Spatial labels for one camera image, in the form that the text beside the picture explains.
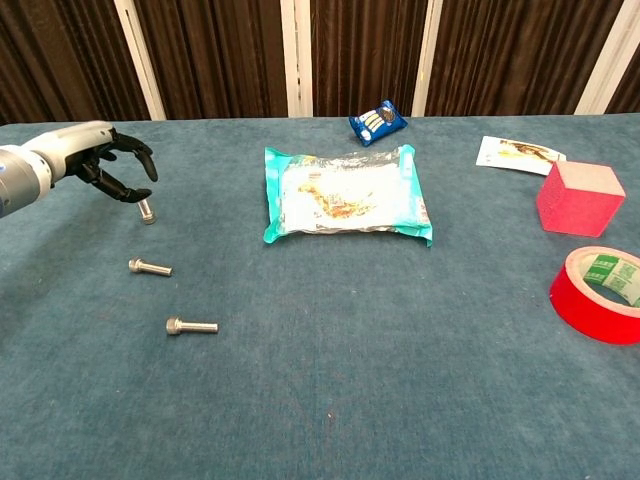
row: brown curtain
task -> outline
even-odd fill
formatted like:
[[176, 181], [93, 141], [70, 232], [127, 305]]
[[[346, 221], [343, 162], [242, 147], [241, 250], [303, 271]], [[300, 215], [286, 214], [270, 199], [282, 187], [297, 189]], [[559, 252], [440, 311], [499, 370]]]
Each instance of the brown curtain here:
[[426, 0], [311, 0], [313, 112], [360, 115], [390, 99], [411, 113]]
[[445, 1], [425, 115], [572, 114], [622, 1]]
[[0, 65], [3, 124], [149, 118], [113, 1], [1, 2]]
[[279, 0], [136, 0], [167, 118], [287, 116]]
[[640, 47], [613, 94], [607, 113], [640, 112]]

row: plastic food package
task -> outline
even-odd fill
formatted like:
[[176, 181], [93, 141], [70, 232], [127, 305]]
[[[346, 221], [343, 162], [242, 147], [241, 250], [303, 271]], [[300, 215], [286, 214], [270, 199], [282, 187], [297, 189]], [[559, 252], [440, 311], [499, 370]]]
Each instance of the plastic food package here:
[[398, 232], [431, 245], [411, 145], [339, 158], [265, 148], [264, 156], [270, 221], [265, 242], [293, 232], [359, 230]]
[[375, 110], [363, 113], [359, 117], [349, 117], [349, 123], [365, 147], [407, 126], [407, 121], [400, 116], [389, 100], [385, 100]]

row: hex bolt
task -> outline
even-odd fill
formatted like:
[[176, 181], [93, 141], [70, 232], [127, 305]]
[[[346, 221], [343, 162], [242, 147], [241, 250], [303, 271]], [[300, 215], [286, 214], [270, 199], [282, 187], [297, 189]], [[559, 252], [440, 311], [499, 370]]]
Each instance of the hex bolt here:
[[146, 198], [138, 202], [138, 208], [140, 209], [140, 214], [142, 215], [142, 221], [145, 224], [151, 225], [152, 223], [155, 223], [156, 214], [151, 209], [151, 205], [149, 205], [149, 201]]
[[188, 323], [180, 320], [180, 317], [169, 317], [167, 320], [167, 333], [180, 335], [182, 332], [218, 333], [217, 323]]
[[156, 275], [164, 275], [165, 277], [170, 277], [173, 273], [173, 268], [171, 267], [147, 263], [140, 257], [133, 257], [129, 260], [129, 270], [133, 273], [154, 273]]

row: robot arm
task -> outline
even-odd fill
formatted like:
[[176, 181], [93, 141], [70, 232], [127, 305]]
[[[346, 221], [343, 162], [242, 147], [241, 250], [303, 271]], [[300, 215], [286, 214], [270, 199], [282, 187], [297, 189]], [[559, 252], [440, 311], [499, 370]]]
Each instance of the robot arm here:
[[125, 187], [99, 166], [114, 161], [112, 150], [131, 152], [149, 178], [158, 180], [151, 149], [140, 140], [95, 121], [44, 133], [22, 146], [0, 146], [0, 218], [44, 197], [64, 177], [76, 175], [107, 195], [137, 203], [151, 190]]

